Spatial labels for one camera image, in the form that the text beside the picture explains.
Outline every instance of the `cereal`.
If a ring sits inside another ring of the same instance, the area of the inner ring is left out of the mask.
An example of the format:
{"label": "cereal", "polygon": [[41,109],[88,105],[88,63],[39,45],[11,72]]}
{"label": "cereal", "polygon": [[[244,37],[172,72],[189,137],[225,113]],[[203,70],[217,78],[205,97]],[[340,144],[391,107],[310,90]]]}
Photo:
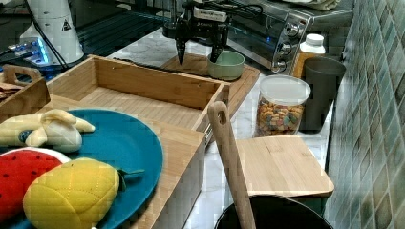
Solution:
{"label": "cereal", "polygon": [[303,105],[282,106],[260,97],[255,136],[294,135],[303,111]]}

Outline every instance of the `black wire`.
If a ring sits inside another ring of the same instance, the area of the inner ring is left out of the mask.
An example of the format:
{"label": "black wire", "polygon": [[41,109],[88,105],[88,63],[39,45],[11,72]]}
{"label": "black wire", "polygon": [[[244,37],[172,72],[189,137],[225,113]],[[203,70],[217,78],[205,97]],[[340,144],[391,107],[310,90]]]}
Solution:
{"label": "black wire", "polygon": [[22,6],[23,6],[23,4],[20,4],[20,5],[16,5],[13,8],[4,10],[1,14],[5,14],[9,10],[14,10],[14,12],[13,12],[12,16],[9,18],[9,20],[4,21],[4,22],[0,22],[0,26],[6,25],[7,23],[9,23],[14,18],[13,16],[15,15],[15,10],[17,10],[18,7],[22,7]]}
{"label": "black wire", "polygon": [[27,0],[24,0],[24,3],[26,4],[27,10],[30,13],[31,16],[31,20],[33,25],[35,26],[36,30],[38,31],[38,33],[41,35],[42,39],[45,41],[45,43],[47,43],[48,47],[51,49],[51,51],[53,52],[54,56],[56,57],[57,61],[59,62],[59,64],[62,66],[62,68],[64,70],[69,69],[68,64],[66,63],[66,61],[63,59],[62,55],[57,51],[57,49],[53,46],[53,44],[51,43],[51,41],[48,39],[48,37],[45,35],[45,33],[41,30],[41,28],[38,25],[38,22],[36,21],[31,7],[28,4]]}
{"label": "black wire", "polygon": [[0,64],[6,64],[6,63],[9,63],[9,62],[11,62],[11,61],[14,61],[14,60],[21,60],[21,59],[24,59],[24,58],[27,58],[27,57],[30,57],[30,56],[33,56],[33,54],[32,54],[32,53],[26,53],[26,54],[24,54],[24,55],[21,55],[21,56],[12,58],[12,59],[0,60]]}

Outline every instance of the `jar lid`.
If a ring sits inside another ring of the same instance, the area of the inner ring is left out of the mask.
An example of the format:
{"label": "jar lid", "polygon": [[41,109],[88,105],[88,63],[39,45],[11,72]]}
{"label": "jar lid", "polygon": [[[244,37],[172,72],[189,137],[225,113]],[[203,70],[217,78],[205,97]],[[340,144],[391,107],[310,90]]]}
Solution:
{"label": "jar lid", "polygon": [[270,75],[260,83],[260,92],[267,101],[283,106],[303,104],[310,95],[309,85],[289,75]]}

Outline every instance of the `black pot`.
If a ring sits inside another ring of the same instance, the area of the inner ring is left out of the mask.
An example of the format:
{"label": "black pot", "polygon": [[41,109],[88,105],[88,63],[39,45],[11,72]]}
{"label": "black pot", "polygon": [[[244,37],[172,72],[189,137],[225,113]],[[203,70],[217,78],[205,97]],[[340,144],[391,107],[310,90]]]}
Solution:
{"label": "black pot", "polygon": [[[332,228],[321,216],[304,204],[277,196],[250,197],[257,229],[268,228]],[[240,229],[235,205],[221,214],[216,229]]]}

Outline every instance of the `black cup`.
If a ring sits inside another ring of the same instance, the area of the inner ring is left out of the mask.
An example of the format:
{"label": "black cup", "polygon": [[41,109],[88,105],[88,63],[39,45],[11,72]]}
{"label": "black cup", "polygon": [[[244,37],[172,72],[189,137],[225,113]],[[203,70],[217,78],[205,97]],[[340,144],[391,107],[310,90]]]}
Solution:
{"label": "black cup", "polygon": [[316,56],[304,62],[303,80],[310,86],[299,131],[317,134],[322,130],[330,105],[336,98],[346,67],[339,61]]}

